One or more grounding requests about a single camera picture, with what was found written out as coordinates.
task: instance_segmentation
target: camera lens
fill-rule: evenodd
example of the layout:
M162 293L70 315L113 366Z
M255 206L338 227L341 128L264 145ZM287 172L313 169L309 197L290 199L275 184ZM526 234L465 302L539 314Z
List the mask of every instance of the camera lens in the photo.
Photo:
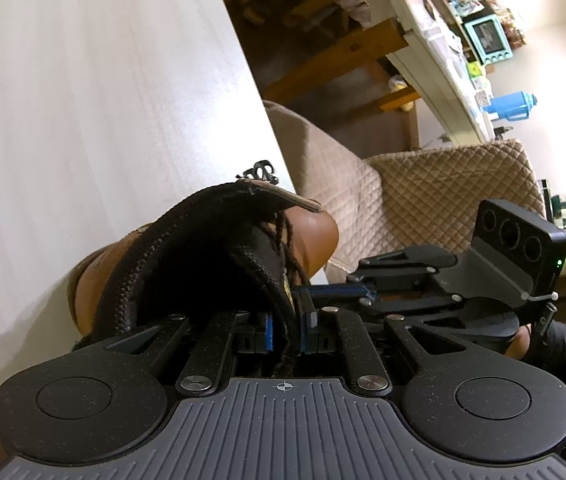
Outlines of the camera lens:
M500 241L509 249L514 249L518 245L521 237L521 229L512 220L506 220L500 225Z
M494 214L494 211L489 209L488 211L483 213L483 228L486 231L491 232L494 231L495 227L496 227L496 215Z
M523 246L525 258L530 262L537 262L541 258L541 241L536 236L530 236Z

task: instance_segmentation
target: blue thermos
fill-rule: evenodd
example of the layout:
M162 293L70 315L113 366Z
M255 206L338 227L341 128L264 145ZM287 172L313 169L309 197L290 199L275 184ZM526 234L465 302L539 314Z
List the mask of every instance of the blue thermos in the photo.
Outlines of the blue thermos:
M529 113L538 104L534 94L528 92L514 92L492 98L492 104L483 107L489 114L498 114L499 119L508 121L522 121L529 119Z

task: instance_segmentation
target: ribbed gray surface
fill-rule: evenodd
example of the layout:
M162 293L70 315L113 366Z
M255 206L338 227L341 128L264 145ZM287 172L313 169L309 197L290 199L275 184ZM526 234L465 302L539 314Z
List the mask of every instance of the ribbed gray surface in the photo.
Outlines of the ribbed gray surface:
M336 379L232 379L183 401L165 429L123 458L63 468L13 458L0 480L566 480L554 457L516 467L467 465L406 430L384 400Z

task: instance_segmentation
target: quilted cushion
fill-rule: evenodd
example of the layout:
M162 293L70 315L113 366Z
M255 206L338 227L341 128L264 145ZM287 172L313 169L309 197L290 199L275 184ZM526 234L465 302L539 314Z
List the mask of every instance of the quilted cushion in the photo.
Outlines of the quilted cushion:
M363 161L298 114L275 103L265 107L297 193L318 200L339 226L326 268L332 283L372 254L423 243L466 250L485 198L543 212L518 140Z

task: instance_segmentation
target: crosshair marking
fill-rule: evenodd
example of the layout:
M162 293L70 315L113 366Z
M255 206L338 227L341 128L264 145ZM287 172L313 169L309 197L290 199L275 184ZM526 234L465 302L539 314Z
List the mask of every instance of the crosshair marking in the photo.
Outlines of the crosshair marking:
M277 390L280 390L281 392L288 392L292 388L295 388L295 386L292 386L290 383L279 383L279 384L277 384Z

